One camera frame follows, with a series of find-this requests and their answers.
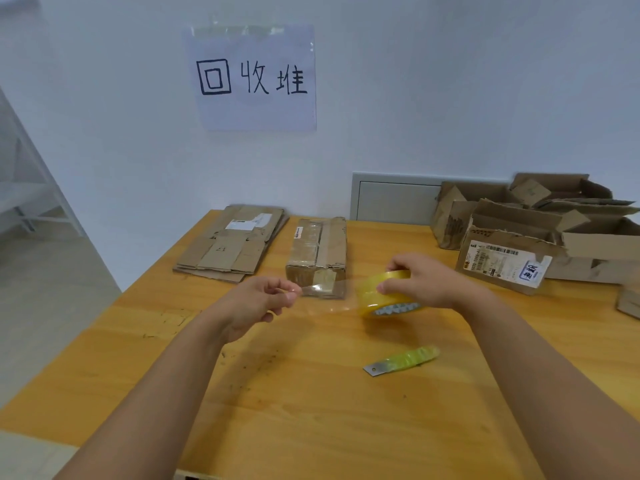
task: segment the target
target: right hand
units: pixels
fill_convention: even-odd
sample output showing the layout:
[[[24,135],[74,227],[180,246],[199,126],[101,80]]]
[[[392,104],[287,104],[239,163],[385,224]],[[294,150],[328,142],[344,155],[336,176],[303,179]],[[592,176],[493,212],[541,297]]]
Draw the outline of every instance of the right hand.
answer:
[[[409,269],[411,278],[384,281],[377,287],[379,293],[402,293],[425,306],[460,310],[469,295],[488,292],[436,259],[418,253],[394,256],[387,269]]]

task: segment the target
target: table surface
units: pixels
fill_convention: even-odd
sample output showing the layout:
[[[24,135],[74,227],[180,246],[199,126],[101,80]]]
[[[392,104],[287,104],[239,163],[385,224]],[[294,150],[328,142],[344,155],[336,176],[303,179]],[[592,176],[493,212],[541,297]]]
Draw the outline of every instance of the table surface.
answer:
[[[172,272],[211,211],[0,411],[0,429],[82,444],[171,338],[232,285]],[[260,274],[284,275],[297,218]],[[419,251],[453,267],[429,227],[350,221],[348,275]],[[640,322],[618,288],[545,281],[527,297],[491,287],[640,418]],[[370,377],[366,364],[435,344],[434,361]],[[468,326],[454,312],[396,318],[296,309],[223,349],[180,468],[226,479],[542,478]]]

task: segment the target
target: cardboard box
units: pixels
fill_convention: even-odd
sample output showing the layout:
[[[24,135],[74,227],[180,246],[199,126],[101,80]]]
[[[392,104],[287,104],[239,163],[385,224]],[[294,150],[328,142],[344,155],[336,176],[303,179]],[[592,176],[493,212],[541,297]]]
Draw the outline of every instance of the cardboard box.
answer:
[[[624,283],[640,265],[640,225],[626,217],[583,216],[562,233],[566,255],[555,259],[547,277],[594,283]]]
[[[616,307],[623,313],[640,318],[640,268],[620,290]]]
[[[174,270],[238,283],[255,273],[287,219],[277,207],[230,205],[191,243]]]
[[[534,294],[554,258],[563,218],[481,200],[471,215],[456,270],[524,294]]]
[[[629,207],[631,200],[614,199],[611,190],[585,173],[517,173],[509,189],[525,206],[545,212],[626,216],[640,210]]]
[[[346,263],[344,217],[300,219],[286,266],[288,280],[304,288],[307,296],[343,298]]]
[[[480,199],[522,207],[507,185],[479,182],[443,182],[431,218],[431,230],[443,249],[460,249],[469,218]]]

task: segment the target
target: clear packing tape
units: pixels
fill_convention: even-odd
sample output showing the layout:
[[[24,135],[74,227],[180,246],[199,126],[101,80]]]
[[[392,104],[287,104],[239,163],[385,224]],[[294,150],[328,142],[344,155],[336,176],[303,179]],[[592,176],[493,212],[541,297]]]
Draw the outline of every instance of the clear packing tape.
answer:
[[[403,294],[383,295],[376,286],[389,278],[411,277],[407,270],[389,271],[361,280],[318,283],[302,288],[303,297],[293,307],[294,314],[318,316],[339,314],[357,310],[364,318],[385,317],[417,310],[420,304]],[[343,298],[322,298],[323,295],[338,295]]]

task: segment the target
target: yellow tape roll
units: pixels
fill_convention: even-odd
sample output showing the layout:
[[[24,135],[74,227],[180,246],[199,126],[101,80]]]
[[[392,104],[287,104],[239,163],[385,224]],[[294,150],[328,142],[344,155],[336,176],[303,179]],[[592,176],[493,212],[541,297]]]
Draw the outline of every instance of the yellow tape roll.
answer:
[[[411,298],[400,293],[380,294],[376,291],[383,281],[389,278],[406,279],[411,277],[411,271],[389,271],[377,274],[359,281],[356,285],[358,297],[358,311],[363,317],[387,316],[398,313],[411,312],[420,308],[419,303],[414,303]]]

